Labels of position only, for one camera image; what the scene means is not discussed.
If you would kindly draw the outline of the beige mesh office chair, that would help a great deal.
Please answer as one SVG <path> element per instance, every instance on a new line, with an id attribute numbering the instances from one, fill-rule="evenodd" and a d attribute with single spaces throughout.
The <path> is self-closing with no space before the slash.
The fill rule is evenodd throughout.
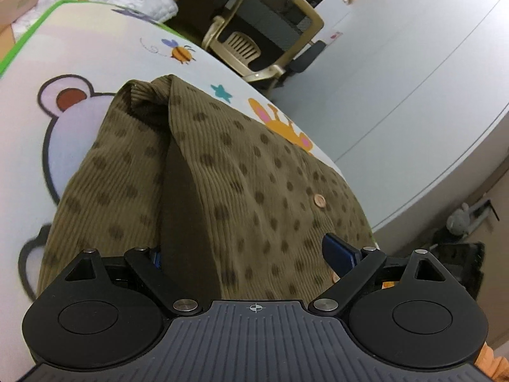
<path id="1" fill-rule="evenodd" d="M 271 91 L 325 50 L 324 20 L 307 0 L 213 0 L 202 49 L 244 81 Z"/>

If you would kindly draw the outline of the brown polka dot corduroy garment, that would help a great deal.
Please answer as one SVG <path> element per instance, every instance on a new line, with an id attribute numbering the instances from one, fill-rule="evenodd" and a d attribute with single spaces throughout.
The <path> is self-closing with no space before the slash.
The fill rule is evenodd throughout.
<path id="1" fill-rule="evenodd" d="M 131 80 L 63 193 L 38 287 L 86 248 L 111 257 L 155 247 L 200 304 L 310 302 L 332 283 L 328 233 L 356 248 L 374 242 L 336 170 L 174 75 Z"/>

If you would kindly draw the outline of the cartoon animal print blanket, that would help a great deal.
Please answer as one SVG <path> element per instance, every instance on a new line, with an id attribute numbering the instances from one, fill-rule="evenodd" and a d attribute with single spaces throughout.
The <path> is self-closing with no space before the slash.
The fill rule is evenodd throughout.
<path id="1" fill-rule="evenodd" d="M 258 121 L 283 113 L 200 46 L 135 12 L 61 1 L 1 64 L 1 378 L 33 361 L 22 336 L 42 243 L 66 183 L 130 79 L 179 76 Z"/>

